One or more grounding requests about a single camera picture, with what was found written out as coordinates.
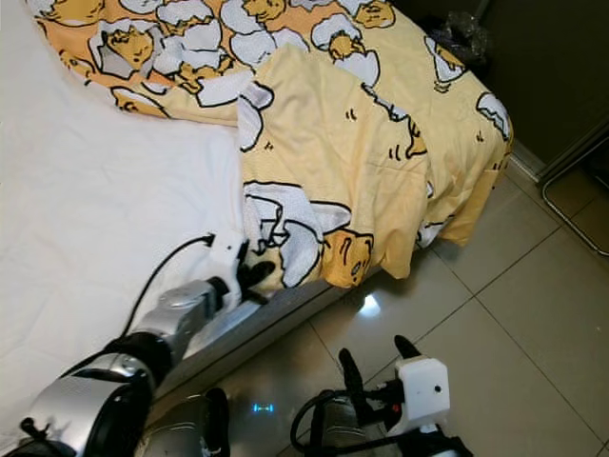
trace white bed sheet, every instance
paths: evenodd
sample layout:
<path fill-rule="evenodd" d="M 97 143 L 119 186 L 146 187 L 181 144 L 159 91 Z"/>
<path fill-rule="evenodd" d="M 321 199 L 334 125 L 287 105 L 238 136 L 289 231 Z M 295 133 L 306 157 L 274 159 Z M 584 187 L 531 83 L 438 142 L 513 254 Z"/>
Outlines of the white bed sheet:
<path fill-rule="evenodd" d="M 96 98 L 22 3 L 2 3 L 0 454 L 40 389 L 120 332 L 172 248 L 242 227 L 236 129 Z M 204 257 L 178 257 L 148 298 L 196 275 Z"/>

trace cartoon egg yolk character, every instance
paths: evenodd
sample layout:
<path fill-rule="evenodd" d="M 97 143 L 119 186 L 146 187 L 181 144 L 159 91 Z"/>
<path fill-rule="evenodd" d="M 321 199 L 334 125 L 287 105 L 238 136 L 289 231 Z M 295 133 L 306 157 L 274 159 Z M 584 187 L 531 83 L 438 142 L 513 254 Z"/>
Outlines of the cartoon egg yolk character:
<path fill-rule="evenodd" d="M 63 26 L 79 27 L 94 24 L 104 9 L 104 0 L 56 0 L 42 16 Z"/>
<path fill-rule="evenodd" d="M 136 70 L 142 68 L 154 51 L 152 35 L 147 31 L 138 31 L 133 26 L 128 31 L 102 32 L 102 40 Z"/>
<path fill-rule="evenodd" d="M 190 93 L 195 94 L 203 88 L 199 81 L 197 81 L 198 79 L 210 79 L 222 76 L 226 70 L 232 67 L 232 64 L 233 60 L 228 55 L 223 55 L 220 58 L 220 65 L 217 69 L 210 67 L 209 65 L 195 69 L 189 63 L 183 62 L 180 65 L 180 70 L 174 77 L 174 80 L 181 87 L 188 90 Z"/>
<path fill-rule="evenodd" d="M 324 237 L 322 276 L 333 284 L 357 286 L 370 267 L 372 235 L 338 229 Z"/>
<path fill-rule="evenodd" d="M 441 59 L 446 62 L 448 67 L 454 71 L 456 69 L 464 69 L 465 65 L 455 57 L 453 54 L 445 50 L 442 46 L 436 45 L 436 53 L 441 57 Z"/>
<path fill-rule="evenodd" d="M 178 35 L 184 36 L 184 33 L 193 26 L 206 26 L 212 21 L 213 17 L 206 16 L 205 19 L 201 19 L 197 16 L 192 16 L 187 21 L 178 21 L 177 24 L 170 24 L 169 22 L 161 22 L 161 30 L 165 35 Z"/>
<path fill-rule="evenodd" d="M 365 47 L 358 39 L 353 39 L 343 30 L 332 36 L 328 47 L 332 59 L 345 59 L 354 52 L 365 53 Z"/>
<path fill-rule="evenodd" d="M 354 19 L 367 29 L 385 28 L 396 22 L 396 15 L 389 3 L 372 0 L 370 3 L 360 5 Z"/>
<path fill-rule="evenodd" d="M 408 154 L 416 155 L 426 153 L 427 146 L 425 145 L 425 142 L 422 139 L 421 130 L 410 116 L 408 116 L 408 131 L 410 132 L 410 137 L 412 138 L 412 144 L 408 149 Z"/>
<path fill-rule="evenodd" d="M 79 59 L 67 50 L 61 50 L 59 52 L 59 58 L 62 63 L 70 70 L 76 71 L 81 76 L 89 79 L 89 77 L 95 72 L 95 68 L 90 62 Z"/>
<path fill-rule="evenodd" d="M 244 9 L 258 22 L 266 22 L 279 17 L 285 11 L 285 0 L 247 0 Z"/>
<path fill-rule="evenodd" d="M 169 117 L 163 108 L 144 95 L 131 92 L 128 89 L 116 88 L 111 90 L 116 100 L 116 106 L 126 112 L 139 112 L 157 117 Z"/>

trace black cable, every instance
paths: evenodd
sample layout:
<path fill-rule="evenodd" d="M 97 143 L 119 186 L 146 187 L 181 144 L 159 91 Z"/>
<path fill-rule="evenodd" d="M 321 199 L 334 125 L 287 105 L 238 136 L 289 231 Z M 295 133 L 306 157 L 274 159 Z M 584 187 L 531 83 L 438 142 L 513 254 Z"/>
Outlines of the black cable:
<path fill-rule="evenodd" d="M 142 291 L 140 292 L 139 296 L 135 300 L 135 303 L 133 304 L 133 307 L 131 309 L 131 314 L 129 315 L 129 317 L 127 319 L 127 323 L 125 324 L 125 328 L 123 329 L 123 332 L 121 333 L 121 336 L 120 336 L 121 338 L 124 338 L 124 337 L 127 336 L 128 332 L 129 332 L 129 329 L 131 328 L 131 325 L 133 324 L 133 319 L 135 318 L 135 314 L 137 312 L 137 309 L 142 304 L 142 300 L 146 296 L 146 293 L 148 292 L 148 289 L 150 288 L 150 285 L 152 284 L 152 281 L 154 281 L 154 278 L 156 278 L 156 276 L 163 269 L 163 267 L 167 264 L 167 262 L 169 262 L 169 260 L 171 260 L 180 251 L 182 251 L 182 250 L 184 250 L 184 249 L 188 248 L 189 246 L 194 245 L 196 243 L 203 243 L 203 244 L 207 245 L 208 247 L 211 247 L 211 244 L 213 243 L 213 239 L 214 238 L 215 238 L 215 235 L 213 235 L 212 233 L 210 233 L 208 236 L 199 236 L 197 238 L 192 238 L 192 239 L 184 242 L 180 246 L 178 246 L 172 252 L 170 252 L 165 257 L 165 259 L 163 259 L 161 261 L 161 263 L 159 265 L 157 265 L 157 267 L 154 269 L 152 274 L 150 274 L 150 276 L 148 277 L 148 279 L 146 281 L 146 284 L 142 288 Z"/>

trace wall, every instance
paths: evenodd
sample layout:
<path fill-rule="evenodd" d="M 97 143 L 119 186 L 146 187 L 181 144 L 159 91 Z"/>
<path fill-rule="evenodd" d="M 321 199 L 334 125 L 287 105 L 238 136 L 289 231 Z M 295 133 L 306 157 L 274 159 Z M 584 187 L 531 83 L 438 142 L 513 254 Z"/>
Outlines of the wall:
<path fill-rule="evenodd" d="M 414 20 L 475 12 L 477 0 L 397 0 Z M 542 162 L 609 116 L 609 2 L 494 0 L 482 20 L 493 37 L 486 84 L 507 106 L 516 136 Z"/>

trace bed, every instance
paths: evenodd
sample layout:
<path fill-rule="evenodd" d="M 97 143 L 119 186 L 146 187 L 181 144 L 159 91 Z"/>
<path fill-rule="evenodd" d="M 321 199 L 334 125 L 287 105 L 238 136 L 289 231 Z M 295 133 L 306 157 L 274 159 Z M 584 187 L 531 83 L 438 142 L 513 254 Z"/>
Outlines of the bed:
<path fill-rule="evenodd" d="M 260 291 L 285 290 L 197 335 L 158 411 L 375 268 L 407 276 L 415 246 L 464 243 L 507 163 L 501 103 L 385 2 L 69 3 L 2 11 L 0 451 L 186 239 L 244 232 L 246 261 L 276 266 Z"/>

